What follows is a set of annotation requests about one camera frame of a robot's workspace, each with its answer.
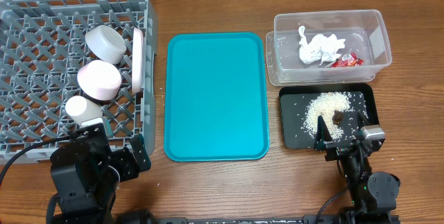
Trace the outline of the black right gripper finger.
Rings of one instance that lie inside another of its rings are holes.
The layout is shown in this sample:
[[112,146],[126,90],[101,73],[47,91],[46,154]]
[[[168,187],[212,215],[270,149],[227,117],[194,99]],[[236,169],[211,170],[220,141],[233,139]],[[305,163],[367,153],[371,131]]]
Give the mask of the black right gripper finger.
[[365,114],[362,111],[357,112],[357,124],[358,124],[358,129],[370,125],[368,118],[365,116]]
[[321,115],[318,116],[314,150],[327,150],[332,147],[332,137]]

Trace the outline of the brown food scrap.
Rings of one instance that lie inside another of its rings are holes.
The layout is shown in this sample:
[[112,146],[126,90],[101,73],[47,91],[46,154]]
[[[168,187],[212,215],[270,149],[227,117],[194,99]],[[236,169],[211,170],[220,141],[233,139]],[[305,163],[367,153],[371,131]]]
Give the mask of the brown food scrap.
[[335,110],[332,116],[332,123],[339,126],[343,121],[343,113],[341,111]]

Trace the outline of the white rice pile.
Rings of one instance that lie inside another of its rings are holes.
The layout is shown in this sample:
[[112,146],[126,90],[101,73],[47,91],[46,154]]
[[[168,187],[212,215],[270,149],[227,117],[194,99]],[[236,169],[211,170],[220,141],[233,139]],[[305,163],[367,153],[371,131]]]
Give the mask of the white rice pile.
[[306,107],[303,128],[311,137],[315,137],[318,126],[318,117],[321,116],[333,139],[340,139],[344,130],[334,124],[333,116],[335,112],[351,111],[351,93],[327,92],[321,93],[317,98],[310,101]]

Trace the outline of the red snack wrapper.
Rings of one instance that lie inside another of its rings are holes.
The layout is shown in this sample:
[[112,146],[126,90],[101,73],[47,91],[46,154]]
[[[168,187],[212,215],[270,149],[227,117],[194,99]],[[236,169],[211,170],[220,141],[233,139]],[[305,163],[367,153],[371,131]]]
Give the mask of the red snack wrapper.
[[354,52],[351,52],[343,55],[333,63],[328,64],[326,67],[358,67],[363,63],[364,61],[362,59],[358,58]]

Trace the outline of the cream paper cup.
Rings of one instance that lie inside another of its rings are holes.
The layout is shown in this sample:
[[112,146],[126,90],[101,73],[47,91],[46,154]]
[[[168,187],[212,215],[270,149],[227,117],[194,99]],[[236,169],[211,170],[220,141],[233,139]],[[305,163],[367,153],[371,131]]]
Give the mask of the cream paper cup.
[[101,106],[83,96],[72,96],[65,104],[65,111],[78,125],[103,116]]

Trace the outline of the white tissue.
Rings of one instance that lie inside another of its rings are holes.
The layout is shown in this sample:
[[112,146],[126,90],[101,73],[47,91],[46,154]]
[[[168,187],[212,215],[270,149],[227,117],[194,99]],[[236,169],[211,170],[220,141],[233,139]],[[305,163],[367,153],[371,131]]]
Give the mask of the white tissue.
[[333,62],[341,57],[341,54],[337,52],[345,48],[345,39],[338,39],[335,34],[331,34],[329,37],[317,34],[311,39],[311,42],[308,42],[305,29],[305,26],[300,26],[298,29],[300,35],[299,58],[304,64],[316,61],[323,64],[324,62]]

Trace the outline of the pink bowl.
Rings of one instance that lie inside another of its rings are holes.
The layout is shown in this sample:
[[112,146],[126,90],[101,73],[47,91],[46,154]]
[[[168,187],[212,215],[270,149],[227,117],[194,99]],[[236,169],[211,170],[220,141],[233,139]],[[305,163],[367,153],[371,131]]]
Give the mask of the pink bowl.
[[113,64],[93,60],[78,71],[77,81],[89,97],[109,101],[118,94],[122,79],[121,73]]

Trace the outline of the grey bowl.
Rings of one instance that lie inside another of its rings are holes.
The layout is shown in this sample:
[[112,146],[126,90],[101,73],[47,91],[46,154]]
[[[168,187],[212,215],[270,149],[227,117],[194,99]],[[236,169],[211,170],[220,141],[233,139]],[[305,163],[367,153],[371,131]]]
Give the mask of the grey bowl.
[[97,26],[86,33],[85,41],[96,57],[111,64],[118,64],[127,49],[122,36],[106,25]]

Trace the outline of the pink plate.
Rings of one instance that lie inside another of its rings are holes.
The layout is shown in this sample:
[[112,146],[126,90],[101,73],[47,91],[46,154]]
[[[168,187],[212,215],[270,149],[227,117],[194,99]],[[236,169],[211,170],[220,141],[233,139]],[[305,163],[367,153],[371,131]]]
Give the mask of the pink plate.
[[143,32],[134,28],[133,31],[133,52],[132,52],[132,91],[139,93],[142,89],[142,64],[143,64]]

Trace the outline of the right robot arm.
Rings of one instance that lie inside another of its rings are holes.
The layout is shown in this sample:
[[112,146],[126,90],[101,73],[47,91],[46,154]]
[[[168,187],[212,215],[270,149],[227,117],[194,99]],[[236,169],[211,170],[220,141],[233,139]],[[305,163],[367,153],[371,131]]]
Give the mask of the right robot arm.
[[345,178],[346,188],[332,196],[319,209],[315,223],[326,223],[323,211],[348,192],[353,206],[344,207],[333,223],[399,223],[391,215],[396,209],[400,179],[387,172],[373,172],[368,157],[380,150],[386,134],[379,125],[371,125],[361,112],[357,115],[359,132],[350,141],[334,142],[322,116],[318,117],[314,150],[325,151],[325,160],[335,161]]

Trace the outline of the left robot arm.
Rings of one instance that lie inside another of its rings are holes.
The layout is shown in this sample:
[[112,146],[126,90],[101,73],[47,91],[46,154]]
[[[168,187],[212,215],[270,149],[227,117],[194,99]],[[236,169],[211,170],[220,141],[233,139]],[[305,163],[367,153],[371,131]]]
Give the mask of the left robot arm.
[[142,134],[131,148],[111,150],[102,123],[69,134],[69,143],[51,157],[51,177],[57,189],[46,211],[47,223],[154,223],[148,210],[112,216],[119,184],[151,168]]

